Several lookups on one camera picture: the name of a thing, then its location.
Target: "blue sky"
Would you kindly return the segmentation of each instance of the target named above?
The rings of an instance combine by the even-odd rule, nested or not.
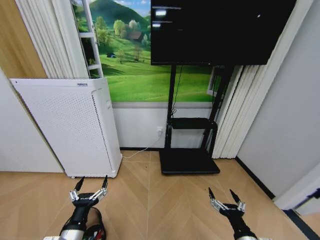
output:
[[[116,3],[135,10],[142,17],[148,16],[150,0],[114,0]]]

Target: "black television screen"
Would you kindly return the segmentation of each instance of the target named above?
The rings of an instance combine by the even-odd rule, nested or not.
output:
[[[296,0],[151,0],[152,65],[264,65]]]

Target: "white cable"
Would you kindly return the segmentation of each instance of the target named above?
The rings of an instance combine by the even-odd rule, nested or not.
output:
[[[159,139],[161,138],[161,135],[162,135],[162,132],[161,132],[160,136],[157,138],[157,140],[156,140],[152,145],[146,147],[145,149],[140,150],[140,151],[137,151],[135,154],[133,154],[133,155],[131,155],[131,156],[122,156],[122,157],[125,158],[125,159],[130,159],[130,158],[132,158],[134,155],[136,155],[136,154],[138,154],[138,153],[141,153],[141,152],[147,150],[148,148],[151,148],[153,145],[155,145],[155,144],[159,141]]]

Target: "wooden wall panel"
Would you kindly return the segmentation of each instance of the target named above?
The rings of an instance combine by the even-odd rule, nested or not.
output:
[[[8,78],[47,78],[15,0],[0,0],[0,66]]]

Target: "wooden floor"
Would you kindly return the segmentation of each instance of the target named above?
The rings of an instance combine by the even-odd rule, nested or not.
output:
[[[118,176],[109,180],[109,194],[97,205],[107,239],[232,240],[228,220],[209,204],[208,187],[224,203],[232,202],[229,189],[234,190],[247,203],[244,219],[258,237],[306,239],[235,160],[215,162],[217,175],[163,176],[157,152],[124,158]],[[58,235],[73,212],[69,190],[76,182],[62,173],[0,173],[0,239]],[[101,184],[101,178],[88,178],[81,191]]]
[[[320,237],[320,212],[300,217]]]

